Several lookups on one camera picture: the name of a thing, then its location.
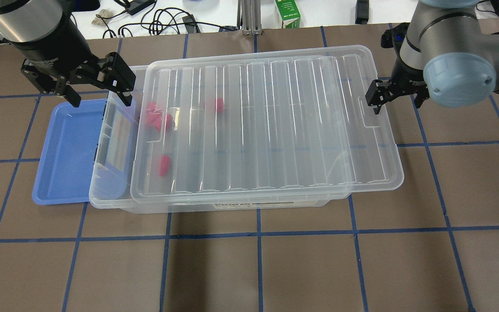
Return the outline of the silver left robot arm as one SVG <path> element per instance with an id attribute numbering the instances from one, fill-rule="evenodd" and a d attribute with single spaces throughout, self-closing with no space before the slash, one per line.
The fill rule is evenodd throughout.
<path id="1" fill-rule="evenodd" d="M 136 75 L 117 52 L 98 58 L 58 0 L 0 0 L 0 34 L 22 53 L 20 71 L 40 93 L 54 93 L 73 107 L 81 96 L 73 85 L 133 100 Z"/>

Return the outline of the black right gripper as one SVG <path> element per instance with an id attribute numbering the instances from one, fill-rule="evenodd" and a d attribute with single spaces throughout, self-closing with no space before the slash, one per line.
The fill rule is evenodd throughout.
<path id="1" fill-rule="evenodd" d="M 414 95 L 414 107 L 430 98 L 424 71 L 407 65 L 395 65 L 390 79 L 373 80 L 366 91 L 366 104 L 378 115 L 384 104 L 398 97 Z"/>

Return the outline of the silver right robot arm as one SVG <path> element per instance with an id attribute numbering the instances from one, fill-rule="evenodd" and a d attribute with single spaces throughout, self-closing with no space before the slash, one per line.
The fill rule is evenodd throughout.
<path id="1" fill-rule="evenodd" d="M 398 97 L 414 95 L 444 107 L 477 104 L 499 94 L 499 32 L 485 34 L 475 0 L 420 0 L 412 20 L 387 29 L 383 48 L 396 53 L 390 79 L 375 79 L 366 104 L 376 114 Z"/>

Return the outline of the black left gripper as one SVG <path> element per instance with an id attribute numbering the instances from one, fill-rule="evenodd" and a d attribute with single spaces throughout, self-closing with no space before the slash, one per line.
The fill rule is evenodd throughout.
<path id="1" fill-rule="evenodd" d="M 73 85 L 93 85 L 113 91 L 130 107 L 136 75 L 117 52 L 96 56 L 70 19 L 62 19 L 43 38 L 20 43 L 25 57 L 20 71 L 40 93 L 55 93 L 79 108 Z"/>

